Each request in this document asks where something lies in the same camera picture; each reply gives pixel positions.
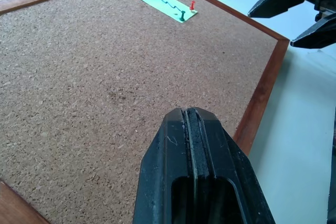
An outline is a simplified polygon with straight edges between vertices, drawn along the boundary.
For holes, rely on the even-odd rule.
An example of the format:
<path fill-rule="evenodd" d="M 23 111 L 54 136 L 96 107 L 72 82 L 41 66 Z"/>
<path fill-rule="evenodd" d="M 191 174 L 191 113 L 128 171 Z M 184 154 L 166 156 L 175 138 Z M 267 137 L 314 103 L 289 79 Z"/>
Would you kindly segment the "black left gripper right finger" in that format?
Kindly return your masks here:
<path fill-rule="evenodd" d="M 216 116 L 186 111 L 193 191 L 191 223 L 275 223 L 247 156 Z"/>

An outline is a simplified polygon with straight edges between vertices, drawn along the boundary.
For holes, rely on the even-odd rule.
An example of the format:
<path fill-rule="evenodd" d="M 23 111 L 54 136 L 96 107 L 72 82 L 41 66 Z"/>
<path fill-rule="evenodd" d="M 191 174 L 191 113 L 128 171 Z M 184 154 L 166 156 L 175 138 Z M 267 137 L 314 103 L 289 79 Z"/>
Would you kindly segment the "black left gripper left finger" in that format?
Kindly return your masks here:
<path fill-rule="evenodd" d="M 142 158 L 133 223 L 196 223 L 195 112 L 177 108 L 164 117 Z"/>

